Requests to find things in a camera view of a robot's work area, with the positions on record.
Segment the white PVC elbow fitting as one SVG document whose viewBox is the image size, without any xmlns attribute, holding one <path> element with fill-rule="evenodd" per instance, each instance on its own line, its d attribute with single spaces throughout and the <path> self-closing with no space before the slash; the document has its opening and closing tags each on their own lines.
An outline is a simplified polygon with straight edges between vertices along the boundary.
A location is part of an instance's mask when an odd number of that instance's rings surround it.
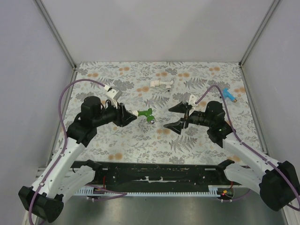
<svg viewBox="0 0 300 225">
<path fill-rule="evenodd" d="M 134 116 L 138 117 L 138 111 L 137 110 L 130 110 L 129 112 L 131 114 L 133 114 Z"/>
</svg>

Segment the green faucet chrome knob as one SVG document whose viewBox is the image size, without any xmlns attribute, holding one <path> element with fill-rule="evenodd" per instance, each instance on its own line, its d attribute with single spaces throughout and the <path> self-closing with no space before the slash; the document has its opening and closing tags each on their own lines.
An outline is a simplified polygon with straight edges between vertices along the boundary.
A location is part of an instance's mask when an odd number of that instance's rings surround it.
<svg viewBox="0 0 300 225">
<path fill-rule="evenodd" d="M 152 111 L 151 108 L 149 108 L 148 110 L 145 110 L 145 111 L 138 111 L 138 116 L 145 116 L 146 121 L 149 124 L 154 124 L 155 123 L 155 117 L 153 116 L 153 111 Z"/>
</svg>

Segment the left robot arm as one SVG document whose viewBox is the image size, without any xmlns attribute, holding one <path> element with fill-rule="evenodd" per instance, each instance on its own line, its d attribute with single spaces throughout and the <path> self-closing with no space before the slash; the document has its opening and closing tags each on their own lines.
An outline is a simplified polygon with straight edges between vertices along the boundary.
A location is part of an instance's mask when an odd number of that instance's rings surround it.
<svg viewBox="0 0 300 225">
<path fill-rule="evenodd" d="M 86 163 L 79 171 L 63 182 L 71 165 L 97 134 L 99 126 L 114 123 L 124 127 L 138 117 L 137 110 L 127 110 L 123 103 L 113 105 L 108 101 L 104 107 L 100 98 L 84 99 L 81 111 L 68 127 L 65 143 L 44 172 L 30 187 L 23 186 L 18 195 L 29 214 L 34 214 L 48 223 L 55 221 L 62 212 L 64 203 L 81 187 L 103 180 L 100 164 Z"/>
</svg>

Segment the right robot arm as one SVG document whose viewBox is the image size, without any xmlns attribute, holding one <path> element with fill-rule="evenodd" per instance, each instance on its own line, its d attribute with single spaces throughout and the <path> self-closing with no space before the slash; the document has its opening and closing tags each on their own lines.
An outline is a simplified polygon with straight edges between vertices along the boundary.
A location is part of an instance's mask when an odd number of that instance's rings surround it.
<svg viewBox="0 0 300 225">
<path fill-rule="evenodd" d="M 268 155 L 259 153 L 243 142 L 225 121 L 223 105 L 210 101 L 204 112 L 194 110 L 188 103 L 179 103 L 169 109 L 182 113 L 179 121 L 165 124 L 164 127 L 181 134 L 189 124 L 205 126 L 210 140 L 219 147 L 238 156 L 246 164 L 243 167 L 232 160 L 219 164 L 215 180 L 219 184 L 236 182 L 260 195 L 263 202 L 272 210 L 278 211 L 300 198 L 300 183 L 294 166 L 279 162 Z"/>
</svg>

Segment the white faucet with elbow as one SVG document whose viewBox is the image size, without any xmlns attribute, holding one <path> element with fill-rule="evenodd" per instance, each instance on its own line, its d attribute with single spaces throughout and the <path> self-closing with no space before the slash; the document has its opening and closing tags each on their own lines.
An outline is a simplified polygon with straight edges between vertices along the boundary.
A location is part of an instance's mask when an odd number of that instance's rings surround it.
<svg viewBox="0 0 300 225">
<path fill-rule="evenodd" d="M 165 86 L 165 90 L 167 92 L 170 92 L 173 84 L 174 84 L 174 80 L 167 81 L 167 82 L 164 82 L 161 80 L 154 80 L 154 81 L 150 82 L 150 87 L 154 88 L 154 87 L 159 87 L 159 86 Z"/>
</svg>

